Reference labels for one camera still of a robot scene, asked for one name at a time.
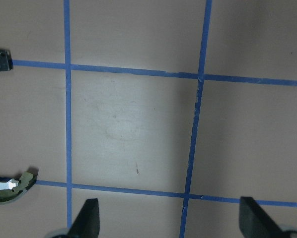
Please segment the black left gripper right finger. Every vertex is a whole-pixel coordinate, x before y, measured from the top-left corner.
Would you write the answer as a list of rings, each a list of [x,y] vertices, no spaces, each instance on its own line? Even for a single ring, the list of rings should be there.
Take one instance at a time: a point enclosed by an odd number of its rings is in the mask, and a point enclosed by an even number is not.
[[[244,238],[285,237],[281,228],[252,197],[240,197],[238,223]]]

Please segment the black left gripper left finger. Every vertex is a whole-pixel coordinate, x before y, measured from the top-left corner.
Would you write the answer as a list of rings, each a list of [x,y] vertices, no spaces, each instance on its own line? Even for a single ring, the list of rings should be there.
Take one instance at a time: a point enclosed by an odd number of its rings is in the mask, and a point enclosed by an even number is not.
[[[100,232],[99,203],[97,198],[87,199],[70,227],[68,238],[97,238]]]

